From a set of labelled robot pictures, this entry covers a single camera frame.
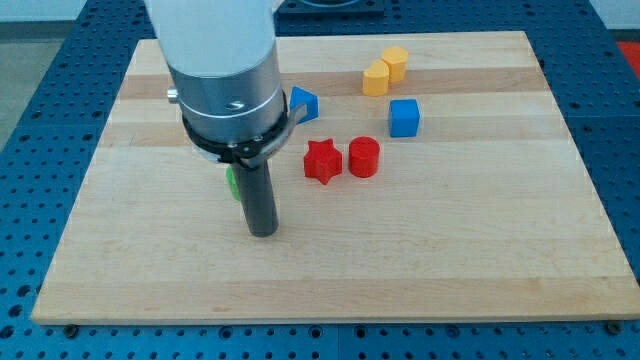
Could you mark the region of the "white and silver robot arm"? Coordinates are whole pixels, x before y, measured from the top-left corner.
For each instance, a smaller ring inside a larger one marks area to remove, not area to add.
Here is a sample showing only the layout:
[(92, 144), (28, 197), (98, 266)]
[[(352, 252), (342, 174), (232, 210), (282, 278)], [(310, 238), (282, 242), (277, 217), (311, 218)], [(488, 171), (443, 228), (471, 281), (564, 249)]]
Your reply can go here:
[(274, 0), (146, 0), (191, 141), (214, 160), (256, 168), (286, 143)]

